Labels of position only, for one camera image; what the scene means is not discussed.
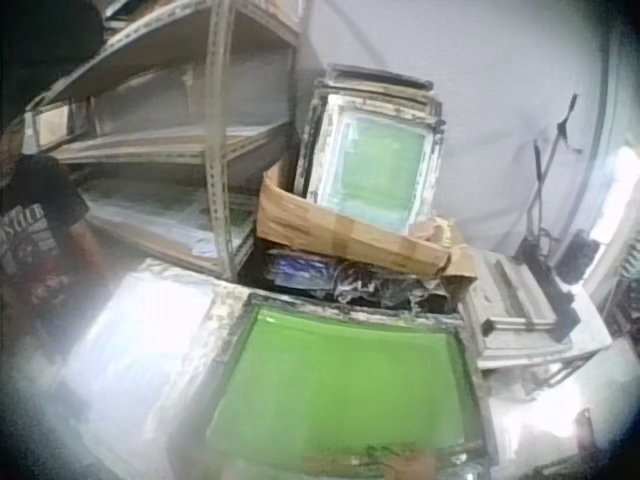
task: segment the stacked screen frames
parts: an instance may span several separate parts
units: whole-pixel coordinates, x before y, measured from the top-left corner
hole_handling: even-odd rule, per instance
[[[327,200],[336,169],[340,168],[342,128],[354,118],[369,119],[405,131],[424,132],[425,137],[407,221],[387,229],[404,234],[411,223],[429,218],[445,124],[442,104],[433,97],[432,89],[431,82],[389,72],[331,67],[316,85],[296,171],[295,193],[331,208]],[[384,219],[357,219],[385,228]]]

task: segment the white wall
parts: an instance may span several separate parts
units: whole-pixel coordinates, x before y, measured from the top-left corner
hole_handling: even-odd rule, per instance
[[[315,0],[299,57],[304,122],[327,63],[435,82],[447,121],[435,204],[467,241],[513,251],[535,185],[532,142],[550,146],[573,92],[577,156],[559,149],[545,188],[545,226],[563,224],[591,146],[604,31],[578,0]]]

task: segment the shelf post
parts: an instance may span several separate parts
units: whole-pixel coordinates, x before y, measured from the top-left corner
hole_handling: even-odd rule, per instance
[[[225,141],[225,75],[229,64],[235,0],[210,0],[211,17],[205,64],[205,168],[211,227],[220,273],[234,281],[237,270],[231,242]]]

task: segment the cardboard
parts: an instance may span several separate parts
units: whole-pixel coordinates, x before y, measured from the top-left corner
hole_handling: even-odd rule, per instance
[[[371,263],[403,273],[475,278],[466,246],[445,248],[432,242],[382,230],[315,205],[281,188],[280,162],[263,177],[257,235],[292,248]]]

